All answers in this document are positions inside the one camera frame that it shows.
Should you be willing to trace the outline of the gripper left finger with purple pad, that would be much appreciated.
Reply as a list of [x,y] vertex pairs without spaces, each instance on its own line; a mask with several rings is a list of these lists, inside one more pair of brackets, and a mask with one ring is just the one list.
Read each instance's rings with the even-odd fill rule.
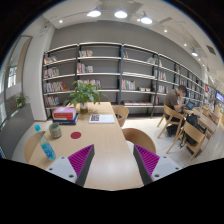
[[83,187],[94,154],[94,145],[89,145],[69,157],[59,157],[47,168],[47,171]]

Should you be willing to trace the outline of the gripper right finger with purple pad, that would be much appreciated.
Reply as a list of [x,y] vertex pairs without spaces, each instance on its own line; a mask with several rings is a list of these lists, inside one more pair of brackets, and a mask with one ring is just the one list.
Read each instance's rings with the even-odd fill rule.
[[181,167],[167,155],[158,156],[138,145],[134,146],[133,155],[144,185],[181,170]]

